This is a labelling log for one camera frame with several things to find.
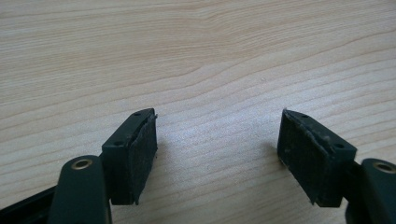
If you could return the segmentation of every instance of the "metal rivet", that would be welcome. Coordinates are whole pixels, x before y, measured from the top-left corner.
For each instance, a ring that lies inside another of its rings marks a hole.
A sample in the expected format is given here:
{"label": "metal rivet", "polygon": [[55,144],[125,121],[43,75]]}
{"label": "metal rivet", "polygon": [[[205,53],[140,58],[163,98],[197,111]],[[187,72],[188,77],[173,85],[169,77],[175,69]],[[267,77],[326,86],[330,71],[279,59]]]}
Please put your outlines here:
{"label": "metal rivet", "polygon": [[392,174],[392,175],[396,174],[396,168],[394,168],[393,166],[389,166],[389,165],[385,164],[384,162],[377,161],[373,164],[373,166],[377,170],[382,171],[384,173]]}
{"label": "metal rivet", "polygon": [[73,170],[82,170],[82,169],[85,169],[85,168],[89,167],[91,164],[92,164],[92,161],[91,160],[87,160],[87,159],[75,161],[72,164],[72,169]]}

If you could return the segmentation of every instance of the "wooden table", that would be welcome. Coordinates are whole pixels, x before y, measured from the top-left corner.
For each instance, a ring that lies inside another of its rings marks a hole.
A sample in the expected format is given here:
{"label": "wooden table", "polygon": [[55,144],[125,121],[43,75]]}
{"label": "wooden table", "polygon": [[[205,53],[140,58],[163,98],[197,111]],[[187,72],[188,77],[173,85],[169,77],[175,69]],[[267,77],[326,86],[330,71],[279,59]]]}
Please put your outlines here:
{"label": "wooden table", "polygon": [[0,208],[154,107],[159,149],[114,223],[345,223],[280,165],[283,108],[396,162],[396,2],[0,2]]}

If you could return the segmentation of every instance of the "black clamp jaw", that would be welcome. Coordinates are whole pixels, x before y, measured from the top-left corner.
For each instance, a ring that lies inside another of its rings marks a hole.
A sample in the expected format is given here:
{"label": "black clamp jaw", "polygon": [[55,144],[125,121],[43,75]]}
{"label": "black clamp jaw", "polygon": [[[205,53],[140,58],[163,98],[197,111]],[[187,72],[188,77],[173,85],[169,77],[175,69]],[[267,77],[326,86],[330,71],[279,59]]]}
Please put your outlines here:
{"label": "black clamp jaw", "polygon": [[284,110],[277,153],[311,203],[349,202],[346,222],[396,223],[396,165],[354,162],[357,149],[309,116]]}
{"label": "black clamp jaw", "polygon": [[133,113],[102,145],[62,168],[58,186],[0,211],[1,223],[111,223],[112,204],[138,204],[157,151],[153,108]]}

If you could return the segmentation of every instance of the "light wood surface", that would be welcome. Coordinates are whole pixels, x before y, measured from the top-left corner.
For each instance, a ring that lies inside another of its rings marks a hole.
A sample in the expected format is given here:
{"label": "light wood surface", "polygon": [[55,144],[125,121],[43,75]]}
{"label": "light wood surface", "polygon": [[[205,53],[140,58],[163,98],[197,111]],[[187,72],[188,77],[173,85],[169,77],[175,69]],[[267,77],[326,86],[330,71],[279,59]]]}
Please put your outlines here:
{"label": "light wood surface", "polygon": [[0,208],[154,107],[159,149],[114,223],[345,223],[277,160],[284,107],[396,162],[396,2],[0,1]]}

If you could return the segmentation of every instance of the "black plastic part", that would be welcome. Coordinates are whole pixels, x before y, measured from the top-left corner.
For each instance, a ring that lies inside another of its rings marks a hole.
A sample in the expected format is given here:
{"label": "black plastic part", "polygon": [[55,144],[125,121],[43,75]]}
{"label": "black plastic part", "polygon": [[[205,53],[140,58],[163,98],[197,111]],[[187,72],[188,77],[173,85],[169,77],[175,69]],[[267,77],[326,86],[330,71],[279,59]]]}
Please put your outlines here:
{"label": "black plastic part", "polygon": [[55,187],[14,203],[0,211],[0,223],[47,223]]}
{"label": "black plastic part", "polygon": [[82,156],[64,165],[48,223],[111,223],[103,167],[99,157]]}
{"label": "black plastic part", "polygon": [[311,203],[340,206],[344,171],[354,162],[356,151],[316,120],[283,110],[277,153]]}
{"label": "black plastic part", "polygon": [[139,203],[157,151],[155,119],[153,108],[135,112],[102,145],[112,204]]}
{"label": "black plastic part", "polygon": [[396,165],[366,159],[361,175],[362,198],[373,223],[396,223]]}

